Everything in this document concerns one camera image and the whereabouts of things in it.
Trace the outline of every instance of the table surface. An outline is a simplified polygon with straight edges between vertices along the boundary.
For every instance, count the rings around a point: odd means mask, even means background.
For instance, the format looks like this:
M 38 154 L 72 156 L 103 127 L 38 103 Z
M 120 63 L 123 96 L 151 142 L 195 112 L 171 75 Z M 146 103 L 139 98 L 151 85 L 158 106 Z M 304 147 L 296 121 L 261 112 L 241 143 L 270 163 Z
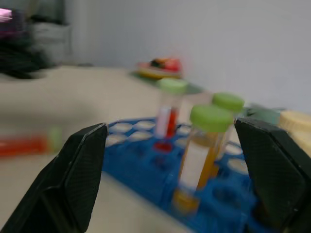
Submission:
M 69 136 L 99 122 L 156 116 L 159 90 L 128 73 L 126 69 L 60 67 L 46 71 L 47 77 L 40 80 L 3 81 L 0 109 L 5 118 L 0 117 L 0 122 L 5 133 L 14 131 L 12 126 L 39 128 L 67 124 L 65 134 Z M 208 102 L 209 96 L 209 93 L 186 96 L 179 120 L 188 122 L 193 104 Z M 231 137 L 238 142 L 235 131 Z M 0 160 L 0 228 L 53 157 L 41 155 Z M 103 174 L 87 232 L 183 233 L 191 230 Z

